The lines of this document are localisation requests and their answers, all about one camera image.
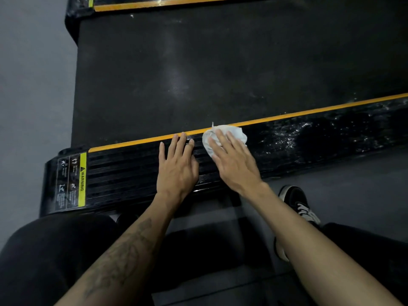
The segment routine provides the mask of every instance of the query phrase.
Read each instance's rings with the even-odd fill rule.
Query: tattooed forearm
[[[143,236],[152,227],[151,219],[142,221],[137,231],[125,233],[90,268],[84,297],[97,290],[109,288],[112,283],[123,286],[138,268],[140,247],[152,252],[153,242]]]

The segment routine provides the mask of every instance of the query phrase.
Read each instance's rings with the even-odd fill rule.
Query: left hand
[[[198,180],[198,162],[192,155],[193,148],[193,139],[186,145],[186,133],[181,133],[180,139],[174,134],[166,159],[164,143],[160,143],[157,194],[180,204],[193,190]]]

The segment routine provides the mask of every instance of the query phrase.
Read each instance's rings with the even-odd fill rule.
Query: person
[[[395,274],[388,270],[392,262],[393,270],[406,271],[405,244],[349,227],[339,231],[339,225],[320,228],[300,188],[285,187],[280,196],[276,195],[262,181],[248,148],[231,133],[216,134],[222,147],[213,140],[209,144],[222,180],[265,219],[277,237],[278,256],[290,261],[318,305],[401,305],[389,290],[403,299],[406,278],[393,281],[390,275]],[[157,194],[121,235],[111,218],[95,214],[48,216],[18,230],[0,254],[2,304],[145,303],[145,284],[169,222],[198,180],[193,148],[193,140],[186,144],[185,133],[180,139],[174,135],[167,157],[164,144],[160,143]],[[331,234],[348,249],[342,251],[325,234]],[[380,250],[378,238],[385,245]],[[354,243],[347,247],[345,244],[352,240]],[[357,260],[362,265],[368,260],[367,267],[373,271],[377,268],[379,280],[374,277],[375,272],[371,275],[346,253],[356,249],[365,251],[360,258],[356,255]]]

